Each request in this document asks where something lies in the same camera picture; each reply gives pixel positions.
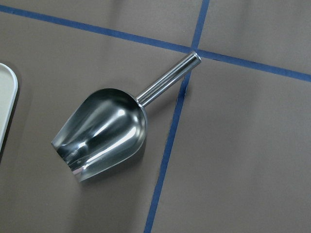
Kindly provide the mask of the beige tray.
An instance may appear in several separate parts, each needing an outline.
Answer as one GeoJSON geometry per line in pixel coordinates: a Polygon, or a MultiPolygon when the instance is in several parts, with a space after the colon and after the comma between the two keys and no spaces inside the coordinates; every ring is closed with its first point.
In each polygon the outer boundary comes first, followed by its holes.
{"type": "Polygon", "coordinates": [[[6,64],[0,64],[0,160],[7,141],[14,105],[18,91],[18,80],[14,71],[6,64]]]}

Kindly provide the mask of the metal ice scoop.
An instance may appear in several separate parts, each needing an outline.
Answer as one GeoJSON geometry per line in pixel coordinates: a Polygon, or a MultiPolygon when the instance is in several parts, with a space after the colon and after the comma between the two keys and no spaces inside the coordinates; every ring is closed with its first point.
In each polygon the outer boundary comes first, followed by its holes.
{"type": "Polygon", "coordinates": [[[200,63],[192,51],[136,97],[114,88],[92,93],[52,140],[53,148],[80,182],[127,161],[144,150],[146,106],[200,63]]]}

